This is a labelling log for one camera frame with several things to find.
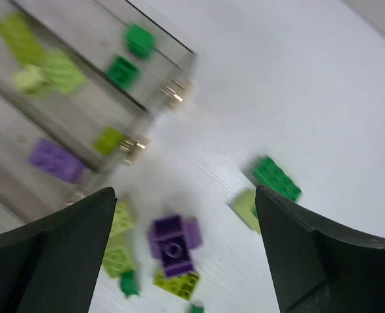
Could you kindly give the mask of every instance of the black object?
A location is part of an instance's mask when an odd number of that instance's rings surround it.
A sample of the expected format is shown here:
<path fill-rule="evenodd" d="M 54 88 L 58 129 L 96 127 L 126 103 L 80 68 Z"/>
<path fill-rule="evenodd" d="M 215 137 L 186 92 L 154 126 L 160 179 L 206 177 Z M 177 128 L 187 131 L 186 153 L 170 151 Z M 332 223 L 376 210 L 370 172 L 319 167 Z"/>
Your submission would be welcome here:
<path fill-rule="evenodd" d="M 385 238 L 256 190 L 256 210 L 281 312 L 385 313 Z"/>
<path fill-rule="evenodd" d="M 111 187 L 0 235 L 0 313 L 86 313 L 116 208 Z"/>

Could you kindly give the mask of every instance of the yellow-green block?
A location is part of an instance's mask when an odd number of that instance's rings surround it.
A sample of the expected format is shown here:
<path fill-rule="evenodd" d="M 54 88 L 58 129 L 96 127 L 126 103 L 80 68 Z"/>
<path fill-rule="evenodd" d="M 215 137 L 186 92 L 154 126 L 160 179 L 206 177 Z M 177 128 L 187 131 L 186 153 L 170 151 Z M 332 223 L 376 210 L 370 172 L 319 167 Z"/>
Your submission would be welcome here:
<path fill-rule="evenodd" d="M 197 272 L 167 279 L 164 277 L 163 272 L 159 270 L 153 284 L 163 290 L 166 290 L 167 292 L 173 293 L 174 295 L 189 301 L 199 280 L 200 274 Z"/>
<path fill-rule="evenodd" d="M 68 95 L 85 82 L 82 71 L 61 50 L 53 50 L 40 63 L 47 77 L 54 83 L 59 93 Z"/>
<path fill-rule="evenodd" d="M 124 237 L 116 236 L 109 239 L 107 243 L 102 265 L 111 278 L 118 277 L 121 273 L 134 270 L 134 263 L 123 240 Z"/>
<path fill-rule="evenodd" d="M 24 70 L 11 76 L 14 86 L 29 97 L 40 97 L 51 90 L 51 86 L 40 67 L 26 65 Z"/>
<path fill-rule="evenodd" d="M 260 233 L 259 221 L 256 214 L 255 206 L 256 190 L 248 189 L 242 192 L 233 204 L 233 210 L 241 217 L 241 219 L 254 231 Z"/>
<path fill-rule="evenodd" d="M 123 135 L 117 130 L 112 127 L 106 127 L 96 140 L 94 148 L 102 155 L 107 156 L 120 144 L 122 139 Z"/>
<path fill-rule="evenodd" d="M 134 227 L 134 220 L 131 215 L 130 203 L 127 201 L 117 201 L 115 205 L 114 218 L 110 237 Z"/>
<path fill-rule="evenodd" d="M 0 19 L 0 37 L 21 64 L 37 64 L 44 55 L 44 49 L 37 41 L 23 16 L 9 14 Z"/>

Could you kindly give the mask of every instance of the small green block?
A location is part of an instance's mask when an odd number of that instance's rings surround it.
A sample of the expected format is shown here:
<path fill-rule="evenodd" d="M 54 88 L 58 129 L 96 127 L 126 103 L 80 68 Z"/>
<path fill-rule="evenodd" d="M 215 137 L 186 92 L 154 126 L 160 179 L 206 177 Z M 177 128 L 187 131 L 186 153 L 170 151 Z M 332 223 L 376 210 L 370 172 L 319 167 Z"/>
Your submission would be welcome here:
<path fill-rule="evenodd" d="M 197 272 L 188 273 L 174 278 L 165 278 L 162 271 L 158 271 L 154 285 L 173 293 L 178 297 L 189 301 L 193 294 L 198 281 L 200 280 L 200 274 Z"/>
<path fill-rule="evenodd" d="M 139 75 L 139 70 L 126 59 L 117 56 L 106 72 L 107 77 L 122 89 L 129 88 Z"/>
<path fill-rule="evenodd" d="M 40 67 L 59 93 L 68 95 L 86 82 L 84 74 L 61 50 L 54 50 L 41 61 Z"/>
<path fill-rule="evenodd" d="M 17 61 L 23 65 L 37 64 L 44 49 L 37 41 L 21 14 L 9 14 L 0 20 L 0 37 Z"/>
<path fill-rule="evenodd" d="M 253 176 L 258 179 L 259 183 L 271 187 L 292 201 L 296 201 L 301 194 L 301 189 L 268 156 L 260 161 Z"/>
<path fill-rule="evenodd" d="M 96 140 L 94 148 L 102 155 L 107 156 L 119 145 L 122 139 L 123 135 L 117 130 L 112 127 L 106 127 Z"/>
<path fill-rule="evenodd" d="M 128 271 L 124 272 L 120 276 L 120 288 L 126 297 L 130 295 L 138 295 L 139 289 L 136 283 L 136 272 Z"/>
<path fill-rule="evenodd" d="M 260 233 L 258 213 L 255 206 L 256 190 L 248 189 L 242 192 L 233 204 L 233 210 L 254 231 Z"/>
<path fill-rule="evenodd" d="M 15 72 L 11 80 L 20 92 L 29 97 L 40 97 L 52 90 L 42 69 L 35 65 L 26 65 L 24 70 Z"/>
<path fill-rule="evenodd" d="M 110 278 L 118 277 L 121 273 L 134 269 L 129 251 L 124 246 L 106 249 L 102 265 Z"/>
<path fill-rule="evenodd" d="M 134 227 L 134 220 L 131 217 L 130 211 L 131 207 L 127 201 L 117 202 L 110 237 Z"/>
<path fill-rule="evenodd" d="M 202 306 L 191 305 L 189 313 L 204 313 L 204 308 Z"/>
<path fill-rule="evenodd" d="M 141 59 L 149 57 L 155 47 L 155 37 L 136 24 L 129 26 L 125 39 L 129 51 Z"/>

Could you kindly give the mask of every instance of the green block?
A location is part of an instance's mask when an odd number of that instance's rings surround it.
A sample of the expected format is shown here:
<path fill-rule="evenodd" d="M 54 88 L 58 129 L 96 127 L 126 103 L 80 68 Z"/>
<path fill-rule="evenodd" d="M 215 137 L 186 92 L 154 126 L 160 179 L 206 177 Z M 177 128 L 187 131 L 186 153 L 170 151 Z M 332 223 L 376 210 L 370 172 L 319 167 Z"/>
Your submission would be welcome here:
<path fill-rule="evenodd" d="M 189 313 L 204 313 L 204 308 L 201 306 L 191 305 Z"/>
<path fill-rule="evenodd" d="M 52 90 L 40 67 L 26 65 L 24 70 L 15 72 L 11 76 L 14 86 L 29 97 L 40 97 Z"/>
<path fill-rule="evenodd" d="M 86 82 L 84 74 L 61 50 L 53 50 L 41 61 L 40 67 L 59 93 L 68 95 Z"/>
<path fill-rule="evenodd" d="M 178 297 L 189 301 L 193 291 L 197 287 L 197 283 L 200 280 L 200 274 L 197 272 L 188 273 L 174 278 L 165 278 L 162 271 L 158 271 L 154 285 L 173 293 Z"/>
<path fill-rule="evenodd" d="M 120 288 L 126 297 L 130 295 L 138 295 L 139 289 L 136 283 L 136 272 L 124 272 L 120 276 Z"/>
<path fill-rule="evenodd" d="M 0 20 L 0 37 L 17 61 L 23 65 L 37 64 L 44 49 L 37 41 L 21 14 L 9 14 Z"/>
<path fill-rule="evenodd" d="M 139 70 L 126 59 L 117 56 L 106 72 L 107 77 L 122 89 L 129 88 L 139 75 Z"/>
<path fill-rule="evenodd" d="M 146 59 L 155 47 L 155 37 L 136 24 L 131 24 L 125 33 L 126 45 L 135 56 Z"/>
<path fill-rule="evenodd" d="M 123 245 L 107 248 L 102 259 L 102 265 L 110 278 L 115 278 L 120 276 L 121 273 L 134 270 L 134 264 L 129 251 Z"/>
<path fill-rule="evenodd" d="M 271 187 L 292 201 L 296 201 L 301 194 L 301 189 L 268 156 L 260 161 L 253 175 L 259 183 Z"/>
<path fill-rule="evenodd" d="M 260 233 L 258 214 L 255 206 L 256 190 L 248 189 L 242 192 L 233 203 L 233 210 L 254 231 Z"/>
<path fill-rule="evenodd" d="M 114 218 L 110 237 L 134 227 L 134 220 L 131 216 L 130 203 L 127 201 L 118 201 L 115 205 Z"/>
<path fill-rule="evenodd" d="M 96 140 L 94 148 L 102 155 L 107 156 L 120 144 L 122 139 L 123 135 L 117 130 L 112 127 L 106 127 Z"/>

